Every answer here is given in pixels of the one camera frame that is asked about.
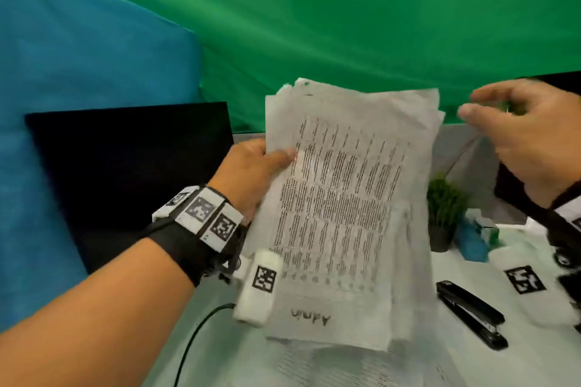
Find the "hand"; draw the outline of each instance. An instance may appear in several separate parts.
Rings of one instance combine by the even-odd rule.
[[[522,116],[490,106],[464,104],[458,116],[490,137],[498,157],[542,207],[581,179],[581,97],[533,80],[487,84],[473,102],[510,100]]]
[[[264,139],[240,142],[232,146],[208,185],[225,195],[244,215],[247,224],[254,217],[272,179],[286,169],[295,156],[294,148],[267,154]]]

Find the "forearm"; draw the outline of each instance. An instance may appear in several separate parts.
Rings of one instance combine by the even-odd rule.
[[[138,387],[192,293],[170,256],[143,239],[0,335],[0,385]]]

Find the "plant pot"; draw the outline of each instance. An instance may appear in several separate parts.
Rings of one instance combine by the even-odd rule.
[[[434,252],[448,251],[456,227],[438,227],[436,225],[428,224],[428,234],[430,236],[430,248]]]

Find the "potted plant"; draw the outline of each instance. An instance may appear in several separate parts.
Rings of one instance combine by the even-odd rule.
[[[448,251],[458,222],[468,209],[468,194],[440,174],[430,181],[427,198],[430,247],[435,252]]]

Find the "blue fabric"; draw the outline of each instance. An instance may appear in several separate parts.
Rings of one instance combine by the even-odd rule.
[[[0,0],[0,331],[86,276],[23,115],[201,101],[201,54],[124,0]]]

